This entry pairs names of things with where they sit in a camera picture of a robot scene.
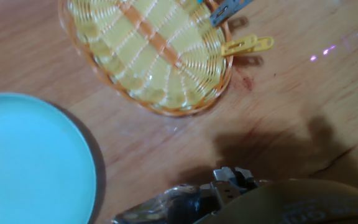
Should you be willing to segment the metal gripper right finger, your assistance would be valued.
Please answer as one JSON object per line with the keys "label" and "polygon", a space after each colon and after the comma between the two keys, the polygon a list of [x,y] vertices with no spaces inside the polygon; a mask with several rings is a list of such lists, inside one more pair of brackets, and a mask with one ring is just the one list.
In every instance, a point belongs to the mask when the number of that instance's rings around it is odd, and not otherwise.
{"label": "metal gripper right finger", "polygon": [[211,183],[213,195],[220,206],[226,206],[235,198],[259,187],[249,170],[238,167],[222,167],[213,171],[215,181]]}

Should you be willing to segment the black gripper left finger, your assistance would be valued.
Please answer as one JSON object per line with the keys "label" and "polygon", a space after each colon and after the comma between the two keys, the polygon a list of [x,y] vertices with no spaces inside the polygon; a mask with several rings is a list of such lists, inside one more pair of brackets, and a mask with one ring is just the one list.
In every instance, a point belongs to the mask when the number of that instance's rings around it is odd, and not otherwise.
{"label": "black gripper left finger", "polygon": [[219,202],[204,185],[181,184],[140,203],[111,220],[114,224],[196,223],[219,210]]}

